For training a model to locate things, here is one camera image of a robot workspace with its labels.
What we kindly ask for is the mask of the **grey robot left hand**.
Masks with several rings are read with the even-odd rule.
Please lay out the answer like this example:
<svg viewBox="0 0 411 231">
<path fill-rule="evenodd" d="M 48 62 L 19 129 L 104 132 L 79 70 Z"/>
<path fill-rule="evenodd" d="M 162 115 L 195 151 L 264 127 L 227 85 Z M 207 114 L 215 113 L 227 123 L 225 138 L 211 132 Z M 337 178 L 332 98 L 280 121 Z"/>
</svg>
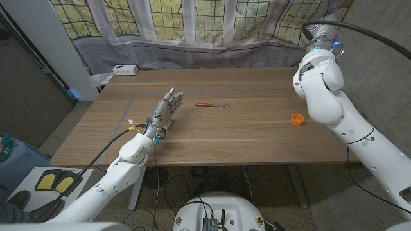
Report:
<svg viewBox="0 0 411 231">
<path fill-rule="evenodd" d="M 171 88 L 168 93 L 158 102 L 151 118 L 146 125 L 143 135 L 156 140 L 160 137 L 165 138 L 166 132 L 172 122 L 172 115 L 181 106 L 183 93 L 174 94 L 174 88 Z"/>
</svg>

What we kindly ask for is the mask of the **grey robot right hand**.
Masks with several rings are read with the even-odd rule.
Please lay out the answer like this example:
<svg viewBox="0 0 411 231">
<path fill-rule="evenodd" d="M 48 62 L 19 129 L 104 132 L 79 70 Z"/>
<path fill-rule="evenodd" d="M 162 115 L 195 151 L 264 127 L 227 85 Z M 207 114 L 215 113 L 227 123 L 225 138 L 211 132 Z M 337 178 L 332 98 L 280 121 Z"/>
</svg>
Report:
<svg viewBox="0 0 411 231">
<path fill-rule="evenodd" d="M 305 52 L 325 49 L 338 60 L 344 54 L 344 45 L 339 41 L 338 28 L 328 24 L 310 24 L 304 27 Z"/>
</svg>

